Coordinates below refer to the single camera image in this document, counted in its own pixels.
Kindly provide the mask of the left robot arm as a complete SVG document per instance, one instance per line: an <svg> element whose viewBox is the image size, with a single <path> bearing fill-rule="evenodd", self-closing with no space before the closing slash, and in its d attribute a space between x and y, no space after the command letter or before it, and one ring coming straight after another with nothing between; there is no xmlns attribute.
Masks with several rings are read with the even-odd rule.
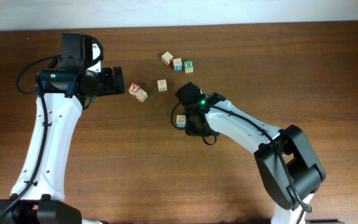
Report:
<svg viewBox="0 0 358 224"><path fill-rule="evenodd" d="M65 203L65 169L75 126L98 96L125 93L121 67L103 68L103 46L85 34L63 34L62 52L35 78L37 112L21 174L0 223L87 223Z"/></svg>

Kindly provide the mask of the wooden block blue side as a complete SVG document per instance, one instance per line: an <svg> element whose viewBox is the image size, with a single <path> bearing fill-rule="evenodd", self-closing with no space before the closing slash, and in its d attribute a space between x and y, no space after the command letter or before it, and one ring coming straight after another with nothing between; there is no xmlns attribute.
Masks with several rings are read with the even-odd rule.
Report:
<svg viewBox="0 0 358 224"><path fill-rule="evenodd" d="M186 116L185 115L177 115L176 127L184 128L185 126L186 126Z"/></svg>

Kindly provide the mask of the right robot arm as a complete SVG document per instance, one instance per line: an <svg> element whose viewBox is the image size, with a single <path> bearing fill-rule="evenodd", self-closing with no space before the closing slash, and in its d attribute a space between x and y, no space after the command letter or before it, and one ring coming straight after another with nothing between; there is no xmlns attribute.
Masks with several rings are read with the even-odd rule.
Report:
<svg viewBox="0 0 358 224"><path fill-rule="evenodd" d="M326 172L298 126L263 123L219 93L206 95L191 82L175 96L185 112L185 124L176 129L203 139L223 134L254 155L264 188L275 202L271 223L305 223Z"/></svg>

